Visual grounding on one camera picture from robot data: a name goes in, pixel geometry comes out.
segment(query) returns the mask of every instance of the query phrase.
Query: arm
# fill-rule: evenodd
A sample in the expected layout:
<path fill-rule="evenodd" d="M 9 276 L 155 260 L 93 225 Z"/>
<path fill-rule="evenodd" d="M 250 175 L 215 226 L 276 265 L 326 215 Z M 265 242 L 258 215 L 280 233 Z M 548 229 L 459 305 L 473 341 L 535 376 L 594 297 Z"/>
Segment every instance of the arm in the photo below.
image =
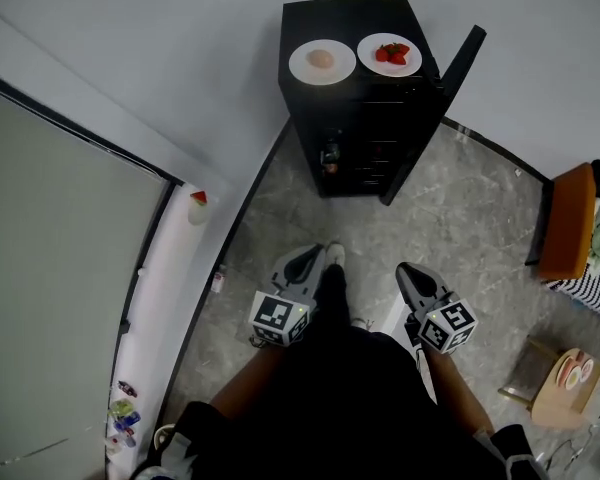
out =
<path fill-rule="evenodd" d="M 495 430 L 489 416 L 458 372 L 451 356 L 440 354 L 426 344 L 422 348 L 429 364 L 438 405 L 470 435 L 484 430 L 492 436 Z"/>
<path fill-rule="evenodd" d="M 227 419 L 240 417 L 260 398 L 282 363 L 285 351 L 274 345 L 258 350 L 251 361 L 213 397 L 211 406 Z"/>

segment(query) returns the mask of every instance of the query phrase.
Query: white sneaker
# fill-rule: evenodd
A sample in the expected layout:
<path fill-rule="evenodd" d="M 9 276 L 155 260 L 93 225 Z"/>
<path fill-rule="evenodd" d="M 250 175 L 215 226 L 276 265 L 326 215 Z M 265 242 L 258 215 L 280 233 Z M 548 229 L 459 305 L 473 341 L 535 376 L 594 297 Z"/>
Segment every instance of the white sneaker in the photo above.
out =
<path fill-rule="evenodd" d="M 327 247 L 324 268 L 327 269 L 331 265 L 340 265 L 344 268 L 344 246 L 338 242 L 331 242 Z"/>

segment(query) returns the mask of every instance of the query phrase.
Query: cable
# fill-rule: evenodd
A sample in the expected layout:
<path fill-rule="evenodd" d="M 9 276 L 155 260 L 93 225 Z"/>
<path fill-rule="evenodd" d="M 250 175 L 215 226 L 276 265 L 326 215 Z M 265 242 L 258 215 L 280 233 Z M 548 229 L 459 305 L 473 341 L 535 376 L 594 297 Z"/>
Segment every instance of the cable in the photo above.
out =
<path fill-rule="evenodd" d="M 589 446 L 589 444 L 591 443 L 591 440 L 593 439 L 593 431 L 592 431 L 592 429 L 593 429 L 593 425 L 590 425 L 589 428 L 587 429 L 587 431 L 589 432 L 589 438 L 584 443 L 584 445 L 582 445 L 582 447 L 580 449 L 578 449 L 578 450 L 576 450 L 573 447 L 573 440 L 572 439 L 567 439 L 563 443 L 560 443 L 560 445 L 555 450 L 553 450 L 553 453 L 549 456 L 549 459 L 547 459 L 547 463 L 544 466 L 544 470 L 545 471 L 549 471 L 549 468 L 551 468 L 551 463 L 553 462 L 553 457 L 555 456 L 556 453 L 558 453 L 558 451 L 565 444 L 568 444 L 569 447 L 571 448 L 571 451 L 572 451 L 571 457 L 569 458 L 569 463 L 564 467 L 564 471 L 566 471 L 567 469 L 569 469 L 569 467 L 571 467 L 571 464 L 573 464 L 576 461 L 576 459 L 578 457 L 580 457 L 580 455 L 585 450 L 585 448 L 587 446 Z"/>

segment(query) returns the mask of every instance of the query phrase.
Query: plate of strawberries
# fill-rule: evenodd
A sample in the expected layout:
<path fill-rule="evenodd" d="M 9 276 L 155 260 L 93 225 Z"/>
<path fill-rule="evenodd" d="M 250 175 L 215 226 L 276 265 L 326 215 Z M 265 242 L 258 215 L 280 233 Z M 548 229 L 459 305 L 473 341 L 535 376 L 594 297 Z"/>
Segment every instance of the plate of strawberries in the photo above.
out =
<path fill-rule="evenodd" d="M 358 44 L 358 58 L 371 71 L 391 77 L 413 75 L 422 66 L 418 47 L 396 34 L 380 33 L 365 37 Z"/>

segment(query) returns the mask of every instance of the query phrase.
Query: black cabinet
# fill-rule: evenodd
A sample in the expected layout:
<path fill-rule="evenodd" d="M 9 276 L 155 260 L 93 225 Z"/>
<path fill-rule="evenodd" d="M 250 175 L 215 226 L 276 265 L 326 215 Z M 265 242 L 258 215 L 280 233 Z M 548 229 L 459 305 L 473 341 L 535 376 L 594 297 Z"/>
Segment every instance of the black cabinet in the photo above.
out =
<path fill-rule="evenodd" d="M 355 52 L 360 40 L 378 32 L 412 41 L 422 53 L 422 67 L 411 76 L 389 78 L 358 59 L 349 77 L 325 86 L 305 84 L 289 70 L 289 57 L 306 42 L 332 39 Z M 389 205 L 453 101 L 485 36 L 474 27 L 440 78 L 406 0 L 285 4 L 278 82 L 319 194 L 377 195 Z"/>

